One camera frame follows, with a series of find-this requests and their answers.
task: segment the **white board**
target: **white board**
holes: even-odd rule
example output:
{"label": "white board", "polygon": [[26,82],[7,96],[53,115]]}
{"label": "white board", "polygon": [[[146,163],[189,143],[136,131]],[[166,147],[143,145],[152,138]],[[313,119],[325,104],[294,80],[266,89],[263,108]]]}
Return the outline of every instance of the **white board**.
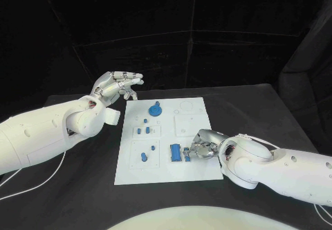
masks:
{"label": "white board", "polygon": [[[163,111],[153,117],[149,108],[156,101]],[[202,128],[211,129],[202,98],[127,101],[114,184],[221,180],[217,157],[209,160],[192,157],[186,162],[182,154]],[[170,160],[172,144],[180,145],[182,161],[178,162]]]}

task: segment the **white round surface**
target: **white round surface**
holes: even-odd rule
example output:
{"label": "white round surface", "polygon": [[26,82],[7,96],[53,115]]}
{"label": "white round surface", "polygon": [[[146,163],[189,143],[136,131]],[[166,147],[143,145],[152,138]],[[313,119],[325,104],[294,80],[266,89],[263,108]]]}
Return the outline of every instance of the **white round surface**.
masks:
{"label": "white round surface", "polygon": [[222,207],[185,206],[147,212],[108,230],[296,230],[244,211]]}

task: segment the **white robotic arm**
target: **white robotic arm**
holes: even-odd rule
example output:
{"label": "white robotic arm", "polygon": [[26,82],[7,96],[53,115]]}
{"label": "white robotic arm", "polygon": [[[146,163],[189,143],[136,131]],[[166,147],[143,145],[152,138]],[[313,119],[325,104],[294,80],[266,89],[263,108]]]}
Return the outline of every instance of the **white robotic arm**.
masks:
{"label": "white robotic arm", "polygon": [[332,206],[332,157],[290,149],[270,151],[247,135],[201,129],[186,156],[219,157],[221,172],[247,189],[258,182],[280,195]]}
{"label": "white robotic arm", "polygon": [[10,117],[0,123],[0,175],[39,164],[95,136],[104,123],[117,125],[120,111],[107,106],[120,94],[136,92],[130,86],[143,84],[143,75],[107,72],[97,80],[89,96]]}

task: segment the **black table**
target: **black table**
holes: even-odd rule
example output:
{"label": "black table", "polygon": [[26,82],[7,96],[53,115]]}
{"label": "black table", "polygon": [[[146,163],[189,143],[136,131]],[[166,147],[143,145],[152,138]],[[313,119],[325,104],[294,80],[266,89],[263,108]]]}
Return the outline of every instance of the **black table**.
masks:
{"label": "black table", "polygon": [[[82,95],[51,96],[46,105]],[[281,148],[316,152],[303,130],[268,84],[139,92],[139,99],[204,97],[211,127],[229,136],[247,133]],[[117,126],[68,152],[51,181],[33,191],[0,201],[0,229],[104,230],[127,218],[175,206],[234,208],[299,229],[326,229],[313,205],[279,195],[258,184],[254,190],[229,179],[114,186],[126,101]],[[22,170],[0,188],[0,197],[39,185],[58,167],[62,155]]]}

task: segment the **blue rectangular block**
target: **blue rectangular block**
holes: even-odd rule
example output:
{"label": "blue rectangular block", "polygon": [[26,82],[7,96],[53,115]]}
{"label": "blue rectangular block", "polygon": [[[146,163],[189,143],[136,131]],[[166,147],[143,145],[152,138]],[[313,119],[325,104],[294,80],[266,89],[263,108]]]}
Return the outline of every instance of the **blue rectangular block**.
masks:
{"label": "blue rectangular block", "polygon": [[172,161],[182,161],[182,154],[180,154],[180,145],[179,144],[173,144],[170,145],[170,159]]}

